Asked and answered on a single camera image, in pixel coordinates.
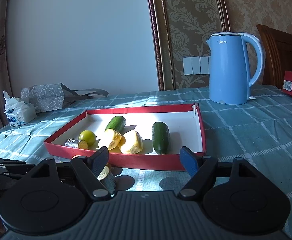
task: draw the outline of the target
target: bag handle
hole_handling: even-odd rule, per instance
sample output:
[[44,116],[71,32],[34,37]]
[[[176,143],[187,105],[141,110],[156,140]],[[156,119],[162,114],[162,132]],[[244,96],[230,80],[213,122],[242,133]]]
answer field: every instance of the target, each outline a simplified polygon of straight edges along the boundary
[[83,96],[88,96],[88,95],[100,95],[100,96],[104,96],[107,97],[108,96],[108,92],[102,89],[98,89],[98,88],[88,88],[88,89],[80,89],[80,90],[73,90],[74,92],[77,91],[92,91],[90,93],[86,93]]

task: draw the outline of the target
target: light switch panel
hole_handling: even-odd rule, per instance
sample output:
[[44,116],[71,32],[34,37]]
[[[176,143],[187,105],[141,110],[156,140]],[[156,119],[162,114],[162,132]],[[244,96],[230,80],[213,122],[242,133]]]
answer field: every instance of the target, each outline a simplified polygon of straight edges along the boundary
[[183,57],[184,75],[193,75],[191,57]]
[[193,74],[200,74],[200,57],[191,57],[191,65],[193,67]]
[[209,74],[209,57],[200,57],[201,74]]

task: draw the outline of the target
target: gray patterned bag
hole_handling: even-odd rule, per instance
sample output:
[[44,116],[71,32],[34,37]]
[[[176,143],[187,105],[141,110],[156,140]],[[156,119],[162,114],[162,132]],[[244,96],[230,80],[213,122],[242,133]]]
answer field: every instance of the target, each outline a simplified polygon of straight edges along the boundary
[[[79,95],[76,91],[92,91]],[[29,102],[35,106],[36,113],[62,109],[76,100],[94,98],[92,95],[107,96],[108,92],[102,89],[71,90],[62,83],[50,85],[34,85],[30,88],[22,89],[21,98],[28,98]]]

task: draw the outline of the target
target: tissue box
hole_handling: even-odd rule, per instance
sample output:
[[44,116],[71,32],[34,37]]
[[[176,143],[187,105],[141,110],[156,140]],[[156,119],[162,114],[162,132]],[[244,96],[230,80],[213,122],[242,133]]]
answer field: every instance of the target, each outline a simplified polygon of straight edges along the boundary
[[21,107],[16,107],[6,113],[11,127],[27,124],[37,116],[34,106],[32,104],[27,105],[28,108],[26,109],[23,107],[25,105],[22,105]]

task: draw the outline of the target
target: wooden headboard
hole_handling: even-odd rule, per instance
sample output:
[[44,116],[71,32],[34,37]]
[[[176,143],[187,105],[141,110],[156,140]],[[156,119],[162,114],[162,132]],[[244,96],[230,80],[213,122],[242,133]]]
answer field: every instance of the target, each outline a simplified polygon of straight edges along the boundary
[[292,35],[258,24],[266,50],[264,85],[282,88],[285,71],[292,71]]

